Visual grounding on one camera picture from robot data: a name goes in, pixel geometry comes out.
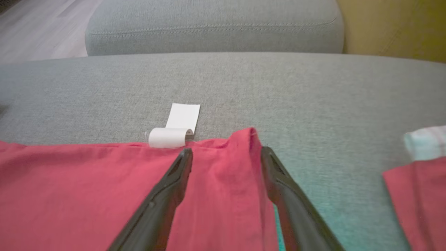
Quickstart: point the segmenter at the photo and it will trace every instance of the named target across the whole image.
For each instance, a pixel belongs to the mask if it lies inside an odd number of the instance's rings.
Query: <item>sofa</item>
[[[105,0],[93,15],[86,46],[97,56],[0,66],[0,140],[143,142],[173,102],[201,104],[194,140],[255,127],[346,250],[410,249],[381,174],[410,162],[404,133],[446,124],[445,64],[341,54],[342,18],[330,0],[311,1],[320,8],[234,1],[208,14],[189,2],[170,18],[143,16],[150,6],[133,2]],[[290,6],[306,17],[287,15]],[[282,27],[257,27],[268,24],[262,11]],[[220,22],[228,17],[251,25]],[[144,25],[141,35],[120,33]]]

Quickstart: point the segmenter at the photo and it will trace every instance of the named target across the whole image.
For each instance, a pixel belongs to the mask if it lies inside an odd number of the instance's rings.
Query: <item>wooden floor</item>
[[[0,16],[0,64],[84,57],[85,28],[102,0],[21,0]]]

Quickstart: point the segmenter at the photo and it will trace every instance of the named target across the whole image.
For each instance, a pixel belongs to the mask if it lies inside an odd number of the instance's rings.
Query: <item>red fabric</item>
[[[188,147],[192,172],[167,249],[276,251],[256,131]],[[180,150],[0,142],[1,250],[106,250]]]
[[[385,172],[398,220],[415,251],[446,247],[446,157]]]

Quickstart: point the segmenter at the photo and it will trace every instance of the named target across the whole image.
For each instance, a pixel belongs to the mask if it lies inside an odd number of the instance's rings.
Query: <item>gray cushion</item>
[[[88,55],[293,51],[341,53],[335,0],[104,0],[86,31]]]
[[[347,250],[407,250],[381,173],[402,135],[446,124],[446,65],[371,56],[192,53],[0,67],[0,140],[144,141],[172,102],[201,104],[195,140],[248,126]]]

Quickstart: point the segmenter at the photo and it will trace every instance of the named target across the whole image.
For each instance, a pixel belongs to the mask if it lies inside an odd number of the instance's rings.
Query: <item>mustard yellow fabric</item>
[[[446,62],[446,0],[337,0],[344,52]]]

